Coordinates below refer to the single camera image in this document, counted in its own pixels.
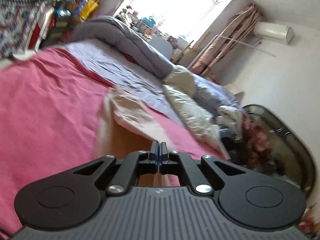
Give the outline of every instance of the red fabric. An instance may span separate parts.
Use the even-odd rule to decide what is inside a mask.
[[[123,56],[126,58],[127,61],[129,61],[131,63],[138,64],[138,62],[129,54],[123,53]]]
[[[243,114],[243,141],[251,169],[263,163],[272,151],[263,127],[254,123],[247,114]]]
[[[36,45],[36,42],[39,38],[39,34],[40,34],[40,27],[39,25],[37,24],[35,29],[33,30],[33,33],[32,33],[32,36],[31,36],[31,39],[30,39],[30,42],[29,42],[29,49],[33,49]]]
[[[0,228],[13,233],[21,227],[13,200],[23,186],[95,157],[98,114],[108,86],[112,83],[60,48],[0,72]],[[220,157],[163,114],[150,113],[177,150],[194,159]]]

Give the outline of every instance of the silver screw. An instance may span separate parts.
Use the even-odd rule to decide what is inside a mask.
[[[108,188],[108,190],[112,193],[121,193],[124,191],[124,188],[120,185],[112,185]]]
[[[206,184],[196,186],[196,191],[200,193],[209,193],[212,191],[212,187]]]

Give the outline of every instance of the wall air conditioner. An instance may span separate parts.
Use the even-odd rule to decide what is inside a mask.
[[[283,44],[288,44],[294,35],[293,29],[289,26],[267,22],[258,22],[253,29],[253,33],[259,38]]]

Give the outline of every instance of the pink curtain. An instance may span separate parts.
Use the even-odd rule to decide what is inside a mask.
[[[220,35],[241,41],[249,34],[261,18],[261,11],[254,3],[251,3],[232,18],[233,21]],[[206,74],[211,71],[212,67],[236,44],[237,43],[234,41],[217,37],[190,68],[190,71],[200,76],[206,76]]]

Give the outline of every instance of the bright window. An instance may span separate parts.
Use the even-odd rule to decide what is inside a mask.
[[[197,41],[231,0],[131,0],[132,9],[140,18],[155,16],[159,27],[173,37],[184,36],[188,42]]]

